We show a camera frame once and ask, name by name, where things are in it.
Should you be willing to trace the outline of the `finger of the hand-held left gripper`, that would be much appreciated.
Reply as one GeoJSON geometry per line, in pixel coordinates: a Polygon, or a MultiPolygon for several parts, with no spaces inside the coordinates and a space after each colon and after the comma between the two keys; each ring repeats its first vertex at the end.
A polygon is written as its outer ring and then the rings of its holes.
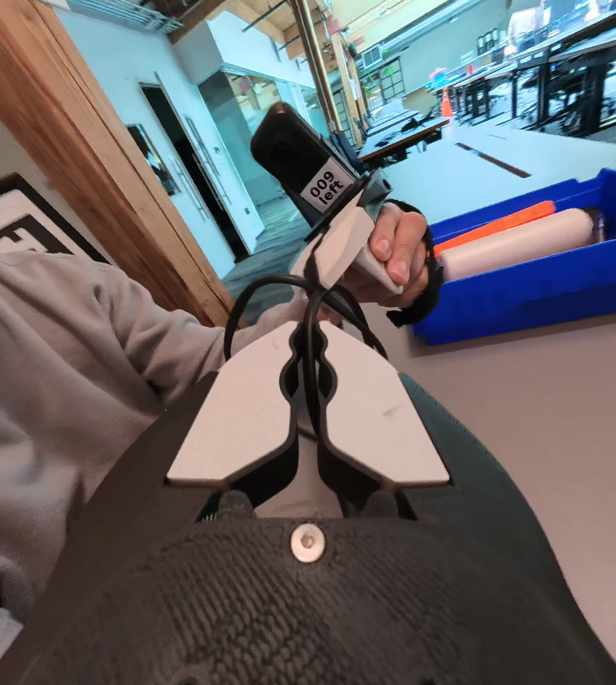
{"type": "Polygon", "coordinates": [[[320,279],[314,252],[320,245],[320,235],[316,235],[296,258],[289,275],[303,279],[320,279]]]}
{"type": "Polygon", "coordinates": [[[367,204],[378,205],[377,194],[362,190],[330,222],[329,229],[313,249],[313,280],[330,290],[356,264],[359,270],[379,278],[379,263],[369,248],[375,219],[367,204]]]}

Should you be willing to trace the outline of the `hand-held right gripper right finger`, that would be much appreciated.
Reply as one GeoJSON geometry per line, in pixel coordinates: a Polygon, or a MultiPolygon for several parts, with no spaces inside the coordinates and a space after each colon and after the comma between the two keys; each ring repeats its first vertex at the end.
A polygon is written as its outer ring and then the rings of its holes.
{"type": "Polygon", "coordinates": [[[451,483],[423,419],[395,368],[326,321],[314,328],[314,428],[321,479],[347,508],[376,492],[451,483]]]}

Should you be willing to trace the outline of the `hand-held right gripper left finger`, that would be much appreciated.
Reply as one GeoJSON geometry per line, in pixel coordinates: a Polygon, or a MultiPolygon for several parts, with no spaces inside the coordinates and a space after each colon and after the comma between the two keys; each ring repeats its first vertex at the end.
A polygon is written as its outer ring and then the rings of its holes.
{"type": "Polygon", "coordinates": [[[173,486],[241,491],[260,506],[297,473],[297,338],[285,323],[232,356],[215,376],[167,471],[173,486]]]}

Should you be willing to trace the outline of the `person's left forearm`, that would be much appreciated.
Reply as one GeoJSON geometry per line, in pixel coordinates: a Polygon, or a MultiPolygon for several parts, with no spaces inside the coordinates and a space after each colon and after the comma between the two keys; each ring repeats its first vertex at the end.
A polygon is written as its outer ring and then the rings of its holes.
{"type": "Polygon", "coordinates": [[[26,622],[70,521],[163,409],[224,362],[224,330],[108,264],[0,254],[0,622],[26,622]]]}

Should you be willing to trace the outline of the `wood-edged background desk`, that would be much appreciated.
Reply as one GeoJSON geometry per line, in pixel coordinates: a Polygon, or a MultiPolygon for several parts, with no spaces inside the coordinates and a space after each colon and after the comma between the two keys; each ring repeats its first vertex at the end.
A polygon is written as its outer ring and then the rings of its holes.
{"type": "Polygon", "coordinates": [[[449,117],[436,117],[406,130],[393,133],[383,132],[370,136],[360,148],[357,160],[363,163],[374,163],[376,160],[399,156],[412,147],[427,145],[440,141],[443,130],[451,123],[449,117]]]}

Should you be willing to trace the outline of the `grey desk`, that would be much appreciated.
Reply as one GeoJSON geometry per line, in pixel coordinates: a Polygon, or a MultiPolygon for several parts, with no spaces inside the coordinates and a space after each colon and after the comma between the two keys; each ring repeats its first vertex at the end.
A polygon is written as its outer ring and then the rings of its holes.
{"type": "Polygon", "coordinates": [[[363,309],[398,371],[518,484],[616,659],[616,314],[432,347],[363,309]]]}

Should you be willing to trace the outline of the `dark standing desk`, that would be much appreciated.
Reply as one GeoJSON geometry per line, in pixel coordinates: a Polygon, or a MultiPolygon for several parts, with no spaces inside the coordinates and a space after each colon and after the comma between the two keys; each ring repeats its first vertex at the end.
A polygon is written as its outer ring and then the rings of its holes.
{"type": "Polygon", "coordinates": [[[605,94],[616,75],[616,28],[585,40],[556,37],[513,55],[506,80],[510,83],[510,118],[518,113],[519,78],[534,71],[535,104],[527,129],[544,132],[558,124],[565,135],[585,138],[616,127],[616,100],[605,94]]]}

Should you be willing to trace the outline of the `person's left hand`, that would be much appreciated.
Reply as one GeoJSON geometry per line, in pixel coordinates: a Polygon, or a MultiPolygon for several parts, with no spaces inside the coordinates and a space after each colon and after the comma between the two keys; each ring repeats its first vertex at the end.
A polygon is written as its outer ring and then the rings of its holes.
{"type": "Polygon", "coordinates": [[[393,283],[402,287],[402,292],[394,295],[370,276],[349,269],[343,282],[360,304],[403,309],[423,293],[429,281],[425,265],[427,250],[423,244],[427,228],[423,214],[407,205],[389,201],[381,207],[369,246],[393,283]]]}

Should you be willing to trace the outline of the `metal pole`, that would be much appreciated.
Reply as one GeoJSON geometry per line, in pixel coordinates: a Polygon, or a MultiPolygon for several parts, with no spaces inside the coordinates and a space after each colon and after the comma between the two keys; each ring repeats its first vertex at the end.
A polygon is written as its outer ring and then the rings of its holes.
{"type": "Polygon", "coordinates": [[[329,134],[342,132],[308,1],[289,1],[329,134]]]}

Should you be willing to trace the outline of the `white paint roller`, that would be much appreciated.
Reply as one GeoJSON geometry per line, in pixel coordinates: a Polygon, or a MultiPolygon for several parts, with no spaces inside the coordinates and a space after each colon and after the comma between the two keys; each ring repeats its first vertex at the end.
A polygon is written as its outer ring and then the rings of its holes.
{"type": "Polygon", "coordinates": [[[604,234],[601,210],[571,208],[435,253],[445,282],[451,282],[588,247],[604,234]]]}

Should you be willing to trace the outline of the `blue plastic bin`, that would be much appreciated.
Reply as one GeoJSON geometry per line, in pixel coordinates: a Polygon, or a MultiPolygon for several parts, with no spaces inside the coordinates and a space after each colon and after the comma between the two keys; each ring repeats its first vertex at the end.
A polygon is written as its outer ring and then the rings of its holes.
{"type": "Polygon", "coordinates": [[[616,313],[616,170],[569,179],[431,224],[434,242],[552,201],[557,211],[592,208],[604,239],[561,255],[472,276],[441,287],[439,302],[413,335],[429,345],[472,340],[616,313]]]}

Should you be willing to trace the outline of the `wooden pillar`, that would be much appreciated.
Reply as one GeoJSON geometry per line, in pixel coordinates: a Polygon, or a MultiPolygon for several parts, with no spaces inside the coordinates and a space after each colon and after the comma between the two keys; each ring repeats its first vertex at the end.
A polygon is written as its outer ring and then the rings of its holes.
{"type": "Polygon", "coordinates": [[[0,1],[0,120],[159,305],[227,323],[232,297],[49,6],[0,1]]]}

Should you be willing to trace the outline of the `black framed board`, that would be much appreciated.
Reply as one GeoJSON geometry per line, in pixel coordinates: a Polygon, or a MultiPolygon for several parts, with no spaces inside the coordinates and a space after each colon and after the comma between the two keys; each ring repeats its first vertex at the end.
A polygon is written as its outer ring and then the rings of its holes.
{"type": "Polygon", "coordinates": [[[0,178],[0,254],[34,252],[109,259],[19,173],[0,178]]]}

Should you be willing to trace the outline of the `dark wall panel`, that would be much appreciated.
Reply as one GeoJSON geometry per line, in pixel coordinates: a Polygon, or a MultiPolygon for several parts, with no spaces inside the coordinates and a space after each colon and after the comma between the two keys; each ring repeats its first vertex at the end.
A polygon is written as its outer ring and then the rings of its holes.
{"type": "Polygon", "coordinates": [[[143,128],[143,125],[129,124],[126,125],[126,129],[143,154],[148,166],[151,168],[155,176],[158,178],[160,184],[166,190],[168,196],[173,197],[177,194],[180,194],[180,188],[175,183],[172,174],[169,172],[155,146],[152,144],[148,134],[143,128]]]}

